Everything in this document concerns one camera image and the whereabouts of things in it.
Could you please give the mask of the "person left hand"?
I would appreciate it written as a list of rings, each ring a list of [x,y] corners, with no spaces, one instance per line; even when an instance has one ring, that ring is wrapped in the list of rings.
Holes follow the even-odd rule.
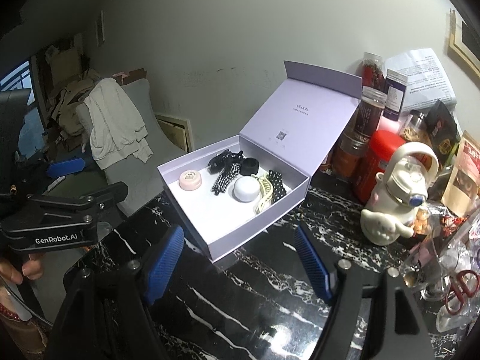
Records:
[[[15,264],[4,255],[0,258],[0,274],[1,278],[13,284],[22,284],[24,279],[36,281],[44,274],[44,266],[42,259],[44,253],[30,253],[28,258],[23,262],[21,268],[17,268]]]

